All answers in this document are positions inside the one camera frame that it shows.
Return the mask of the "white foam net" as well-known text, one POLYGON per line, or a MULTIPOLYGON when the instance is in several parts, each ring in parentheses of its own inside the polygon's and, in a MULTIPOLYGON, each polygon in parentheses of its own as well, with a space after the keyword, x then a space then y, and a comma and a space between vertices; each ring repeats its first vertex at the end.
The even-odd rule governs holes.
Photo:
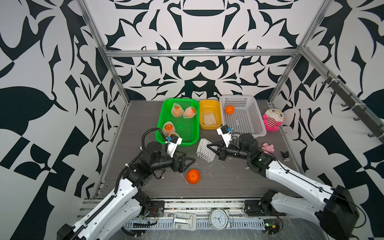
POLYGON ((204 114, 204 123, 207 126, 213 126, 216 125, 216 118, 213 113, 204 114))
POLYGON ((199 142, 196 155, 197 157, 207 161, 208 163, 212 162, 215 159, 216 154, 214 151, 208 148, 208 145, 212 144, 211 141, 202 138, 199 142))

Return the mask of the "netted orange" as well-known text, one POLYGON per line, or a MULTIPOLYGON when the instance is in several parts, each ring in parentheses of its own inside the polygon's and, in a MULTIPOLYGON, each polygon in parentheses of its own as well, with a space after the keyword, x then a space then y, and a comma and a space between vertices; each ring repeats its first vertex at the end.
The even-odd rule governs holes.
POLYGON ((175 134, 176 133, 176 128, 174 126, 174 124, 170 121, 168 122, 165 122, 164 125, 163 125, 163 133, 165 136, 169 136, 171 134, 175 134))
POLYGON ((184 115, 184 109, 177 103, 174 103, 171 109, 171 115, 174 118, 180 118, 184 115))
POLYGON ((185 119, 192 119, 196 116, 197 110, 194 107, 187 107, 183 113, 183 117, 185 119))
POLYGON ((179 137, 179 135, 176 132, 172 132, 168 135, 168 137, 173 137, 173 136, 179 137))
POLYGON ((201 174, 198 170, 192 169, 187 173, 187 182, 189 184, 197 184, 201 179, 201 174))

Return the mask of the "white perforated plastic basket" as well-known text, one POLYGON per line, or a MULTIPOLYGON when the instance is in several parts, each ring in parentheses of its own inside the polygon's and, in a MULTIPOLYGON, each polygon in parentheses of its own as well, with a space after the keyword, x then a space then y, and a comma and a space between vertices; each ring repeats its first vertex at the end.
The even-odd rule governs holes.
POLYGON ((254 97, 225 95, 219 98, 219 102, 222 110, 222 124, 228 125, 233 132, 249 133, 254 138, 264 137, 267 134, 261 111, 254 97), (225 113, 227 106, 235 107, 235 112, 232 115, 225 113))

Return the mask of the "orange being unwrapped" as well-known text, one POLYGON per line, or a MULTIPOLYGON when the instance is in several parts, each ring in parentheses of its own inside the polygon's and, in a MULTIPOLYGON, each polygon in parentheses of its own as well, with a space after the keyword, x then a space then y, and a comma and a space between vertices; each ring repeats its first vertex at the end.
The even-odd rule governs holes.
POLYGON ((225 113, 228 115, 232 115, 235 112, 235 107, 234 106, 227 106, 225 108, 225 113))

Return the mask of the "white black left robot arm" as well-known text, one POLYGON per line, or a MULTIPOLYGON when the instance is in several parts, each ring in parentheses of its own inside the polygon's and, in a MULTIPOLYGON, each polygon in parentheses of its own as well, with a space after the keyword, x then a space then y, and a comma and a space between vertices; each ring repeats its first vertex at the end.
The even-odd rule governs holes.
POLYGON ((57 232, 58 240, 108 240, 126 222, 149 213, 151 198, 141 189, 156 171, 185 172, 196 160, 177 150, 182 138, 166 136, 162 129, 144 132, 141 150, 119 173, 115 187, 82 219, 73 225, 65 224, 57 232))

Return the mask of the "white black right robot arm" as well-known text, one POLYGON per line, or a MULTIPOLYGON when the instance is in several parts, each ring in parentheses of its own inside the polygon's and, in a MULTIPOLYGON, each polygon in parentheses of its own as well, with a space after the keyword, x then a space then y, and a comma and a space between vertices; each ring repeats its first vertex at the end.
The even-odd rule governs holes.
POLYGON ((278 161, 272 153, 263 150, 251 134, 239 137, 235 144, 229 134, 223 134, 222 140, 203 145, 224 161, 227 157, 242 159, 251 171, 284 185, 300 195, 293 198, 278 192, 265 194, 265 208, 276 213, 293 215, 319 225, 335 240, 348 240, 360 217, 358 206, 351 193, 338 185, 335 188, 316 182, 278 161))

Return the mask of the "green plastic basket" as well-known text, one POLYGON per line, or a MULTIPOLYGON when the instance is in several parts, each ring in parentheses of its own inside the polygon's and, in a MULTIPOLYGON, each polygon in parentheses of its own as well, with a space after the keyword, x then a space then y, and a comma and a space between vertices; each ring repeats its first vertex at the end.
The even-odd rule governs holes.
POLYGON ((191 147, 200 139, 200 105, 197 100, 193 99, 168 99, 162 104, 158 125, 161 130, 164 125, 172 123, 176 134, 182 138, 181 147, 191 147), (186 111, 187 108, 193 107, 196 115, 193 118, 186 119, 183 116, 175 118, 171 114, 174 104, 186 111))

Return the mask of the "pink white plush doll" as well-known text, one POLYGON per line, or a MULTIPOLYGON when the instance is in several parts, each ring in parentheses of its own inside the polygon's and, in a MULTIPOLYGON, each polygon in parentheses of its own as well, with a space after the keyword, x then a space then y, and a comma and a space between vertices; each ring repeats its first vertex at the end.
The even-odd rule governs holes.
POLYGON ((285 121, 284 113, 278 109, 268 109, 262 117, 268 132, 277 132, 285 121))

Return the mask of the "small black figurine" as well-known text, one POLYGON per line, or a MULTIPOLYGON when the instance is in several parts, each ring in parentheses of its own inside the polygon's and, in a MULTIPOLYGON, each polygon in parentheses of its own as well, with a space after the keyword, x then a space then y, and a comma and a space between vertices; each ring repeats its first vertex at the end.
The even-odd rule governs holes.
POLYGON ((281 151, 281 156, 282 156, 284 162, 291 161, 289 151, 286 151, 286 152, 281 151))

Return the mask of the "yellow plastic tub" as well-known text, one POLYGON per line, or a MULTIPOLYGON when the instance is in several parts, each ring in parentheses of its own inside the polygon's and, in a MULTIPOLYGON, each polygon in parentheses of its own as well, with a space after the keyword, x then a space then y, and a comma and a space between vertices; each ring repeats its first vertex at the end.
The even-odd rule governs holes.
POLYGON ((200 127, 204 130, 216 130, 222 125, 221 107, 217 100, 201 100, 200 127))

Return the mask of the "white rectangular device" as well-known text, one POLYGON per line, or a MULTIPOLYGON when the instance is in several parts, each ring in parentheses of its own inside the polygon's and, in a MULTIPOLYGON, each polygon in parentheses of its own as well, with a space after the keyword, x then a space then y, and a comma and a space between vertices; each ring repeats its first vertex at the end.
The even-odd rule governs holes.
POLYGON ((197 229, 197 215, 174 213, 173 228, 177 230, 195 231, 197 229))

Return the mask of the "white analog clock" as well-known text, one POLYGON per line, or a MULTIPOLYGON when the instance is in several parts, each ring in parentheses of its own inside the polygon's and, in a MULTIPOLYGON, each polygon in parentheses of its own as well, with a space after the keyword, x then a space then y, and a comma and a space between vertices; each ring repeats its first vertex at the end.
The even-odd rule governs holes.
POLYGON ((225 210, 215 209, 210 213, 209 222, 214 230, 224 230, 230 226, 229 216, 225 210))

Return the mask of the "small circuit board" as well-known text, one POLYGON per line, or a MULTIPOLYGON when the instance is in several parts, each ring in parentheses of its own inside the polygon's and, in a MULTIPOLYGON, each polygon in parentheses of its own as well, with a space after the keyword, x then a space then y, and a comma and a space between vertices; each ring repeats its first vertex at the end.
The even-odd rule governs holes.
POLYGON ((274 236, 281 230, 280 224, 272 219, 264 219, 264 226, 265 229, 262 232, 269 236, 274 236))

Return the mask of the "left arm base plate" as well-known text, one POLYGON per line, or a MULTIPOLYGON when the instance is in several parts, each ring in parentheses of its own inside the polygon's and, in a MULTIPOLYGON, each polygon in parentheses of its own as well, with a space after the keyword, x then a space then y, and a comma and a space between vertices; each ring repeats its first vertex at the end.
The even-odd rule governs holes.
POLYGON ((151 201, 144 203, 139 213, 140 216, 145 217, 161 217, 164 215, 165 202, 164 201, 151 201))

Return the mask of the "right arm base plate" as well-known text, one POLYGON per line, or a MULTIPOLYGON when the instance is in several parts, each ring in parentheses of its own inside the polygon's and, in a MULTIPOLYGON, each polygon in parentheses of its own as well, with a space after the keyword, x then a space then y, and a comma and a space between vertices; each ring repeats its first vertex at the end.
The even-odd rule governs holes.
POLYGON ((260 217, 260 216, 285 216, 284 213, 277 212, 272 204, 265 200, 246 200, 244 212, 249 217, 260 217))

